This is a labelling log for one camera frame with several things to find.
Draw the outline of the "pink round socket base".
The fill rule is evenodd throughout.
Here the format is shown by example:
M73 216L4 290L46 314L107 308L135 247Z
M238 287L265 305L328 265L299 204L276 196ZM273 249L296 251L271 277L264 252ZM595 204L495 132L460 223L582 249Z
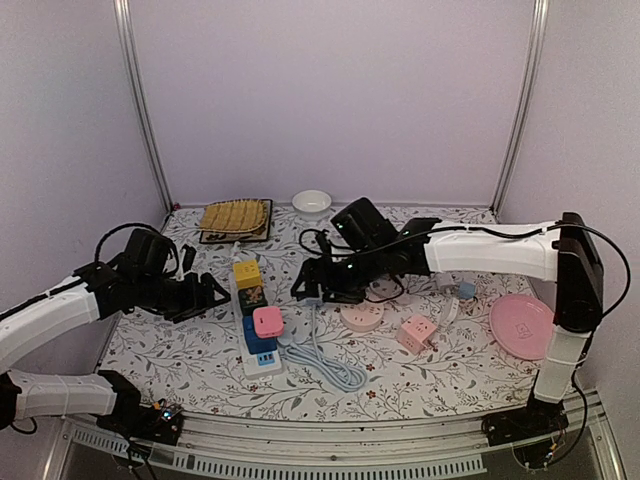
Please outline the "pink round socket base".
M384 315L384 306L372 302L349 304L340 307L343 324L356 333L366 333L378 328Z

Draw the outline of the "white plug adapter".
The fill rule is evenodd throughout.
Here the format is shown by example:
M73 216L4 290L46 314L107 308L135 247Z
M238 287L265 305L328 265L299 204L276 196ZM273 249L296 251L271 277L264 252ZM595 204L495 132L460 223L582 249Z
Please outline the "white plug adapter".
M449 298L442 308L439 325L442 327L450 325L457 318L459 307L460 303L458 298Z

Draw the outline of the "yellow cube adapter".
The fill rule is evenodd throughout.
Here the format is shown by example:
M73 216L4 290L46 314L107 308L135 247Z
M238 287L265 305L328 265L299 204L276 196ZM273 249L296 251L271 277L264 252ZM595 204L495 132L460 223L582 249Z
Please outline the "yellow cube adapter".
M259 265L255 259L234 263L233 274L239 290L263 286Z

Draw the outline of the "white long power strip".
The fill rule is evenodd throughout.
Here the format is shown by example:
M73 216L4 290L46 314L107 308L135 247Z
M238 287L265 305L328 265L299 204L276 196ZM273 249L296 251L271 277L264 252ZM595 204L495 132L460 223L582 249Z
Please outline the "white long power strip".
M242 260L240 243L231 247L231 307L247 380L271 379L284 370L277 339L284 331L280 311L269 306L256 260Z

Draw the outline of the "front aluminium rail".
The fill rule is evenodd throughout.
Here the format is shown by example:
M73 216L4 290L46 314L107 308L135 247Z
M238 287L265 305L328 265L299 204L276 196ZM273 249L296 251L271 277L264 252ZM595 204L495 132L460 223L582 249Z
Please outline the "front aluminium rail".
M63 421L42 479L630 479L599 393L565 398L566 427L520 433L504 415L524 391L413 395L407 415L378 417L357 396L336 416L327 405L289 419L187 413L173 445L131 452L88 417Z

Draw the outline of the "small light blue plug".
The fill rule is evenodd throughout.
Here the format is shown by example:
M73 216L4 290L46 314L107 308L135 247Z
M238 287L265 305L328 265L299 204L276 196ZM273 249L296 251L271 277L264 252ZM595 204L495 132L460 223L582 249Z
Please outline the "small light blue plug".
M473 283L461 282L458 285L458 298L460 300L472 300L476 296L476 286Z

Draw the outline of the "dark blue cube adapter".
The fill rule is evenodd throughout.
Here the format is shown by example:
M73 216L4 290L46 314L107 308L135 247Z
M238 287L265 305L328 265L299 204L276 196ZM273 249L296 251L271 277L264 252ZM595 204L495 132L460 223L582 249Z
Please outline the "dark blue cube adapter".
M260 338L254 329L254 321L251 316L242 318L243 334L246 346L250 354L262 354L275 351L277 349L277 341L275 337Z

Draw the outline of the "pink square plug adapter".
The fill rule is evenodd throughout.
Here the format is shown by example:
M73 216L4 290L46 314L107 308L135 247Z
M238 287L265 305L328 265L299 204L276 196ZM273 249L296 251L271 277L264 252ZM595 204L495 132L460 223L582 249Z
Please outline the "pink square plug adapter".
M284 332L284 320L277 306L265 306L253 311L254 329L260 338L279 337Z

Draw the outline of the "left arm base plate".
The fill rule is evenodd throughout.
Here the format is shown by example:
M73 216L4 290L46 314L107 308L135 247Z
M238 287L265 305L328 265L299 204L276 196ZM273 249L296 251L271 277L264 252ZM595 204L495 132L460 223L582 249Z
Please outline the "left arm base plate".
M183 408L161 399L150 406L116 408L110 415L97 416L96 425L126 440L140 439L176 446L184 424Z

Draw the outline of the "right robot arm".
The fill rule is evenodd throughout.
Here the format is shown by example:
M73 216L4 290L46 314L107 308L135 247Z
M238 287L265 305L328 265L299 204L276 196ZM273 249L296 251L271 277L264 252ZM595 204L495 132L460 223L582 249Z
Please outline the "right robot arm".
M291 288L298 301L359 304L366 287L378 278L407 274L430 276L450 271L513 274L553 282L556 307L545 358L525 406L488 415L491 431L509 425L527 436L561 426L566 389L602 320L604 267L593 242L610 239L566 212L557 221L536 225L461 224L437 218L410 220L396 229L377 211L354 205L331 221L349 247L333 251L323 231L318 245L302 263Z

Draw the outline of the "white ceramic bowl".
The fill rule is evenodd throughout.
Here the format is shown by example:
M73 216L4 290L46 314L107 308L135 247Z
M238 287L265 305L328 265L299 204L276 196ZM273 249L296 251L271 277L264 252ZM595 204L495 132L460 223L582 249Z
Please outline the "white ceramic bowl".
M317 220L329 213L332 197L321 190L304 190L292 198L296 214L305 220Z

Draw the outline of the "pink cube socket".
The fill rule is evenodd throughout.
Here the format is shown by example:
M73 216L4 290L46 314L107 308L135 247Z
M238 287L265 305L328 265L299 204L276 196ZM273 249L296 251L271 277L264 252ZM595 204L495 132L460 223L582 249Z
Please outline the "pink cube socket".
M437 326L427 317L412 315L396 331L396 340L411 355L418 355L428 343Z

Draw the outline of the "pink plate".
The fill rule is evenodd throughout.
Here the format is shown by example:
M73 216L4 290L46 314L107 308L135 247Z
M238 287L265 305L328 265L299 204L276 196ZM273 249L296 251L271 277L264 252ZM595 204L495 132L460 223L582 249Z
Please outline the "pink plate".
M553 332L554 312L537 298L510 294L497 299L489 325L497 343L527 361L542 360Z

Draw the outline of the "green patterned cube adapter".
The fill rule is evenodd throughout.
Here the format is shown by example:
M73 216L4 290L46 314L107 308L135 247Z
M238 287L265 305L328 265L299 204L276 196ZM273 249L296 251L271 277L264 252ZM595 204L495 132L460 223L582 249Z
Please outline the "green patterned cube adapter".
M253 311L268 305L261 285L240 289L238 299L242 311Z

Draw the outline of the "light blue power strip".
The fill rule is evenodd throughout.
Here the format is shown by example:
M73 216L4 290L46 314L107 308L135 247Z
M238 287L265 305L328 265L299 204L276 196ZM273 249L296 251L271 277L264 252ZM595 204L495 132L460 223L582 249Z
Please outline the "light blue power strip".
M327 358L318 343L317 327L320 300L308 300L310 307L309 339L298 342L291 331L285 330L278 338L277 344L284 358L291 363L312 367L337 390L343 393L354 393L365 386L368 375L362 367Z

